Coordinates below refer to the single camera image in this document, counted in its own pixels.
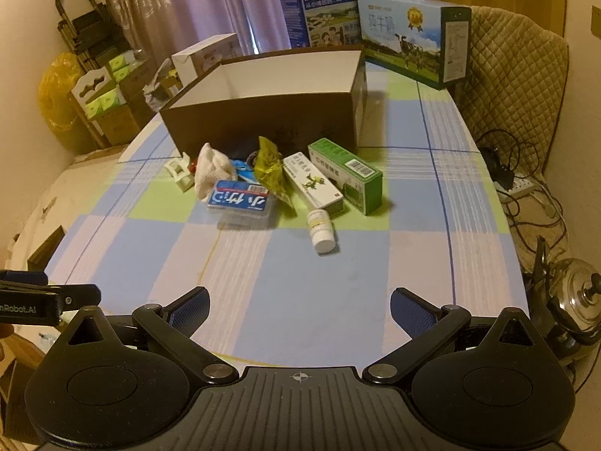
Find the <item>white long medicine box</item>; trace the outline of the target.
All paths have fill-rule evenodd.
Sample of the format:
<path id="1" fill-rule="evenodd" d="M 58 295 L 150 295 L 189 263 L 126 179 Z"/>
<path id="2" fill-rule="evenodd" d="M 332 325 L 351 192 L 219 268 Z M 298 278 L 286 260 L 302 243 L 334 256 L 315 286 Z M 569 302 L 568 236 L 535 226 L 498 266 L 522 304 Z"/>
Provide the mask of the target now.
<path id="1" fill-rule="evenodd" d="M 285 157 L 283 171 L 310 211 L 321 209 L 334 216 L 344 210 L 341 192 L 304 153 Z"/>

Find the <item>yellow plastic bag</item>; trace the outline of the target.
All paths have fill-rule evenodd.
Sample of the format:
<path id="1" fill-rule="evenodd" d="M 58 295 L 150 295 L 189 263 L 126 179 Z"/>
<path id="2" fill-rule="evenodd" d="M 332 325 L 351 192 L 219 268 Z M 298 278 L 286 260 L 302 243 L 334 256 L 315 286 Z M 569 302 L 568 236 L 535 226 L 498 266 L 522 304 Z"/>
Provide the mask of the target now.
<path id="1" fill-rule="evenodd" d="M 71 90 L 82 76 L 76 55 L 63 52 L 46 69 L 38 88 L 38 106 L 50 132 L 74 155 L 93 151 L 95 146 L 69 100 Z"/>

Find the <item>cardboard box of green tissues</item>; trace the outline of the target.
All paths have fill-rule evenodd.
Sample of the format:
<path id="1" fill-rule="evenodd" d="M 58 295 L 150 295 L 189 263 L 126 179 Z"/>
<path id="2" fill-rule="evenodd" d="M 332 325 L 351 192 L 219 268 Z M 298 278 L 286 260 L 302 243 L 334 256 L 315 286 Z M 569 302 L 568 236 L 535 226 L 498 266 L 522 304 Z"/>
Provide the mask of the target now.
<path id="1" fill-rule="evenodd" d="M 101 149 L 129 144 L 151 120 L 143 87 L 153 72 L 142 50 L 127 50 L 76 82 L 69 100 Z"/>

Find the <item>white power strip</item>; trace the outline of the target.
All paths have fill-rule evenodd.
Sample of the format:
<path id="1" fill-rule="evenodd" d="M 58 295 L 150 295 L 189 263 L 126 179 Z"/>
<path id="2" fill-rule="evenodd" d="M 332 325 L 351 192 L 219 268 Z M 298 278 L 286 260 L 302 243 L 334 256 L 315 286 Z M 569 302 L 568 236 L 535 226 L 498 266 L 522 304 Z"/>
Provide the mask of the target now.
<path id="1" fill-rule="evenodd" d="M 511 189 L 503 188 L 498 181 L 494 181 L 493 184 L 497 191 L 499 201 L 501 201 L 502 204 L 508 204 L 511 201 L 518 201 L 521 198 L 525 198 L 536 189 L 536 184 L 528 178 L 515 177 Z"/>

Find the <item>plastic bag trash bin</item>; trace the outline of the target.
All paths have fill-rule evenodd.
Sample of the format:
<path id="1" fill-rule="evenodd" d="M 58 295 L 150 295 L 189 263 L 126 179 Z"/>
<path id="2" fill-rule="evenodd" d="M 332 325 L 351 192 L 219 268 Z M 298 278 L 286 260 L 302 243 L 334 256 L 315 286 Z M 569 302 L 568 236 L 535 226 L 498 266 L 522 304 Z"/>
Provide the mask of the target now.
<path id="1" fill-rule="evenodd" d="M 166 58 L 150 83 L 143 87 L 143 96 L 149 108 L 159 112 L 182 89 L 183 84 L 172 59 Z"/>

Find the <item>steel kettle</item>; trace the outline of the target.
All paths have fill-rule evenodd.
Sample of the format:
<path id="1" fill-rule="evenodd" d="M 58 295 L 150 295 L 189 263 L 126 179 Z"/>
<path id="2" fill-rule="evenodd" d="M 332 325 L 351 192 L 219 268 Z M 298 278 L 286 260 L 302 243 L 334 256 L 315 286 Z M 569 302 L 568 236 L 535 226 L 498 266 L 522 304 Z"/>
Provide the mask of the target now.
<path id="1" fill-rule="evenodd" d="M 562 365 L 600 343 L 600 273 L 592 265 L 576 257 L 552 261 L 540 236 L 534 266 L 522 278 L 530 318 Z"/>

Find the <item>small white pill bottle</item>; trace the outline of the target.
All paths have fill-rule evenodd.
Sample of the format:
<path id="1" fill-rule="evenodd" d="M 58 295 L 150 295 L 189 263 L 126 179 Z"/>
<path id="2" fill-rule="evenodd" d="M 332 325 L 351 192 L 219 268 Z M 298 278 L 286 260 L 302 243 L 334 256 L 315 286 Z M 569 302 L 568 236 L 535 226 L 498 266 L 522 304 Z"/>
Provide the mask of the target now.
<path id="1" fill-rule="evenodd" d="M 336 247 L 336 239 L 329 214 L 322 209 L 309 212 L 307 217 L 309 235 L 318 254 L 329 254 Z"/>

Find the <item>brown open cardboard box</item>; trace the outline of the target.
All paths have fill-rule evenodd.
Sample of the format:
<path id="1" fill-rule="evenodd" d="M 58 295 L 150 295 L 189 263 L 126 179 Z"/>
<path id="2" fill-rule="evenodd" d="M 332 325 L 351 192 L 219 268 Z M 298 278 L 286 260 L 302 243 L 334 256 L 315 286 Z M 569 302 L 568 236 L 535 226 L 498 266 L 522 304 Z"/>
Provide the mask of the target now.
<path id="1" fill-rule="evenodd" d="M 160 111 L 179 152 L 211 145 L 245 159 L 259 139 L 283 156 L 318 139 L 359 146 L 367 99 L 361 46 L 299 48 L 223 60 L 185 86 Z"/>

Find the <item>blue white tube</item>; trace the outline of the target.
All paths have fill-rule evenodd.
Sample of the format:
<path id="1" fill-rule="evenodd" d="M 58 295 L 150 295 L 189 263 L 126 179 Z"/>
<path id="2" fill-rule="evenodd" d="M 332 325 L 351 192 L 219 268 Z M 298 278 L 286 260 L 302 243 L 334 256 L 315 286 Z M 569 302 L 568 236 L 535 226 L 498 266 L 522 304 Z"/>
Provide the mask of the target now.
<path id="1" fill-rule="evenodd" d="M 253 168 L 246 164 L 245 161 L 232 160 L 231 163 L 234 166 L 239 181 L 246 181 L 247 183 L 258 184 Z"/>

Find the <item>light blue milk carton box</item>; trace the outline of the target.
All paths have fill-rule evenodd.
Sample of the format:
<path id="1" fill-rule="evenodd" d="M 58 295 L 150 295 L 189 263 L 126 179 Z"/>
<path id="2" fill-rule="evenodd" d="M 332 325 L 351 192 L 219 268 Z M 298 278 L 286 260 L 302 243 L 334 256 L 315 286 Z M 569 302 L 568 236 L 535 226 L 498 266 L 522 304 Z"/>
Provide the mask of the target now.
<path id="1" fill-rule="evenodd" d="M 366 59 L 436 90 L 468 72 L 472 8 L 438 0 L 358 0 Z"/>

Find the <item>yellow snack pouch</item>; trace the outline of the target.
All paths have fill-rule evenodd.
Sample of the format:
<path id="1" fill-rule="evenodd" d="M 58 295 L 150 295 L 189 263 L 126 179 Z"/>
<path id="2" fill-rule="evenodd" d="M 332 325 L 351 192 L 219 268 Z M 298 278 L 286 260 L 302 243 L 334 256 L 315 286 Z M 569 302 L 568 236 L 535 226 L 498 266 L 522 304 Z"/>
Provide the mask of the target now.
<path id="1" fill-rule="evenodd" d="M 259 149 L 256 156 L 254 174 L 256 180 L 281 204 L 282 216 L 296 216 L 293 203 L 293 190 L 283 167 L 283 158 L 277 145 L 263 135 L 259 136 Z"/>

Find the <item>green white medicine box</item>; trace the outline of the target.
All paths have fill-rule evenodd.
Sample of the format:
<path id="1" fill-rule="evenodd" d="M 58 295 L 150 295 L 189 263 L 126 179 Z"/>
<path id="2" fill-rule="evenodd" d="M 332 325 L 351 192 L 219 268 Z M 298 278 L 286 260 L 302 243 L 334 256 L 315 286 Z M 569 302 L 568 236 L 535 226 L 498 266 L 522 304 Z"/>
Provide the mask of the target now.
<path id="1" fill-rule="evenodd" d="M 326 138 L 310 144 L 308 151 L 311 162 L 362 215 L 382 206 L 383 173 L 378 168 Z"/>

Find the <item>white folded sock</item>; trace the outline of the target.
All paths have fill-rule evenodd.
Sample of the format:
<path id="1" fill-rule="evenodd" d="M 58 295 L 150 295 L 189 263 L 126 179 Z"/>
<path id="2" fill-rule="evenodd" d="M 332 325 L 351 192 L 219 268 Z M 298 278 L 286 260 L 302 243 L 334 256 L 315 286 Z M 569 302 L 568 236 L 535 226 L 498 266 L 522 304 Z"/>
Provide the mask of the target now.
<path id="1" fill-rule="evenodd" d="M 198 200 L 207 203 L 219 180 L 236 179 L 236 170 L 230 159 L 206 142 L 196 160 L 195 193 Z"/>

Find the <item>cream hair claw clip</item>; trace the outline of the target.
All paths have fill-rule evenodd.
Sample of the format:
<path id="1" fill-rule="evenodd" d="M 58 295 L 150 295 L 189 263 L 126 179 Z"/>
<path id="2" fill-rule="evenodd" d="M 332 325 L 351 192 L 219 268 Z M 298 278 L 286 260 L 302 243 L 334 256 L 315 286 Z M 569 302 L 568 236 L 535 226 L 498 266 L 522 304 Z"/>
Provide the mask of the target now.
<path id="1" fill-rule="evenodd" d="M 165 170 L 182 192 L 191 189 L 195 183 L 195 176 L 189 166 L 190 158 L 186 153 L 183 153 L 181 157 L 171 158 L 164 164 Z"/>

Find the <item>clear blue-label plastic box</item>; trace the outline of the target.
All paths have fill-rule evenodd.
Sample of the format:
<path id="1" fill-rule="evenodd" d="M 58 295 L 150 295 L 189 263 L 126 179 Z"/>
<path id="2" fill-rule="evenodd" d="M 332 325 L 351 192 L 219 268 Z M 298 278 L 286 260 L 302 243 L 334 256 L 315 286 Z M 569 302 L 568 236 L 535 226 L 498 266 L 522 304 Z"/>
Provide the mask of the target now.
<path id="1" fill-rule="evenodd" d="M 207 201 L 207 209 L 221 224 L 265 229 L 275 205 L 275 198 L 260 184 L 246 181 L 218 180 Z"/>

